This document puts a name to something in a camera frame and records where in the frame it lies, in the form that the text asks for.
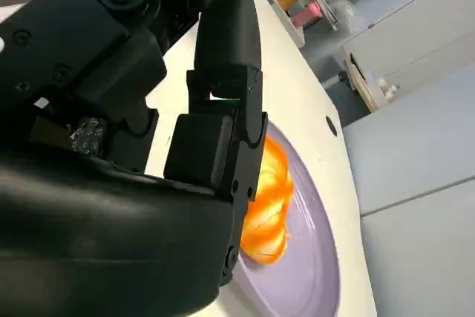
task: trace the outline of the table surface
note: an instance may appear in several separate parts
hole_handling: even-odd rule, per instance
[[[300,155],[327,211],[340,263],[338,316],[376,316],[361,243],[358,199],[338,112],[268,1],[255,3],[261,25],[264,110]],[[0,21],[16,8],[0,8]],[[148,105],[160,111],[147,174],[163,176],[177,116],[188,111],[186,71],[193,68],[196,32],[195,26],[166,54],[168,76],[147,97]],[[337,137],[326,117],[335,123]],[[231,283],[196,316],[246,317],[258,316],[258,311]]]

